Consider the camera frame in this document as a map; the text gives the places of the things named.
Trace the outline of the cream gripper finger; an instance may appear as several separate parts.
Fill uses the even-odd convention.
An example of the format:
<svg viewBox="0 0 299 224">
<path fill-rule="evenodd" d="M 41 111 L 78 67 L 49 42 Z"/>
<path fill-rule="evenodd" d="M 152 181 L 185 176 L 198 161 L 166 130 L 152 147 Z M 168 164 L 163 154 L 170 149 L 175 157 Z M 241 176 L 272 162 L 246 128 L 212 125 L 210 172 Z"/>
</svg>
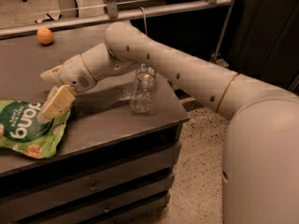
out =
<svg viewBox="0 0 299 224">
<path fill-rule="evenodd" d="M 40 77 L 47 82 L 57 83 L 63 85 L 63 81 L 60 76 L 61 66 L 57 65 L 50 70 L 47 70 L 40 74 Z"/>
<path fill-rule="evenodd" d="M 64 114 L 76 99 L 76 91 L 70 85 L 53 87 L 37 115 L 39 123 L 48 123 Z"/>
</svg>

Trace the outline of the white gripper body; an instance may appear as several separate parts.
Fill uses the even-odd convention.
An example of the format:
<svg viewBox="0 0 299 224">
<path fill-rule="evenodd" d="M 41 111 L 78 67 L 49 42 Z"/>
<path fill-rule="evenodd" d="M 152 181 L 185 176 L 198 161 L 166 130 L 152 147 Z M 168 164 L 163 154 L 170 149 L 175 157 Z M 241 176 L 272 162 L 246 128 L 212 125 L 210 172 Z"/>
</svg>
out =
<svg viewBox="0 0 299 224">
<path fill-rule="evenodd" d="M 62 64 L 60 77 L 64 84 L 71 85 L 78 93 L 89 91 L 97 84 L 81 55 L 76 55 Z"/>
</svg>

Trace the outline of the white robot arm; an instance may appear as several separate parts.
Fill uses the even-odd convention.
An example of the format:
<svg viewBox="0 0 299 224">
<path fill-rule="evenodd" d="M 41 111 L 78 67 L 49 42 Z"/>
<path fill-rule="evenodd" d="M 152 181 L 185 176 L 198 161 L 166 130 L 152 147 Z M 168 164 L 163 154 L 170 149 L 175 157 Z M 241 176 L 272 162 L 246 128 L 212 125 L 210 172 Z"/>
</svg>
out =
<svg viewBox="0 0 299 224">
<path fill-rule="evenodd" d="M 63 114 L 77 94 L 143 63 L 228 119 L 222 161 L 223 224 L 299 224 L 299 97 L 150 39 L 114 22 L 102 43 L 42 73 L 57 83 L 42 114 Z"/>
</svg>

